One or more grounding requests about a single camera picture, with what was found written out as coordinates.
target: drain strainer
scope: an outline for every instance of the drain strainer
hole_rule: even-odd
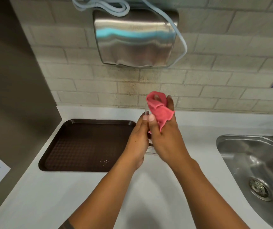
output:
[[[249,181],[249,185],[251,188],[251,192],[256,195],[261,200],[271,201],[272,199],[269,197],[270,193],[268,191],[268,187],[263,181],[252,178]]]

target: pink cloth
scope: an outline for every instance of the pink cloth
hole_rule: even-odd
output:
[[[155,95],[158,95],[162,102],[155,100]],[[166,121],[169,121],[174,115],[174,111],[167,108],[167,97],[164,93],[150,92],[150,94],[146,96],[146,101],[150,111],[155,115],[161,131]]]

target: fingernail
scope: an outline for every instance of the fingernail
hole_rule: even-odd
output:
[[[149,121],[154,121],[154,119],[155,119],[155,116],[154,116],[153,114],[150,114],[150,115],[148,116],[148,120],[149,120]]]

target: stainless steel sink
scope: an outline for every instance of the stainless steel sink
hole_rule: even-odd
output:
[[[216,144],[246,200],[273,227],[273,137],[223,135]]]

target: tile wall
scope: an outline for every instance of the tile wall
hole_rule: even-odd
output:
[[[143,108],[155,90],[178,110],[273,113],[273,0],[160,0],[189,48],[171,69],[103,65],[91,11],[70,1],[11,3],[59,105]]]

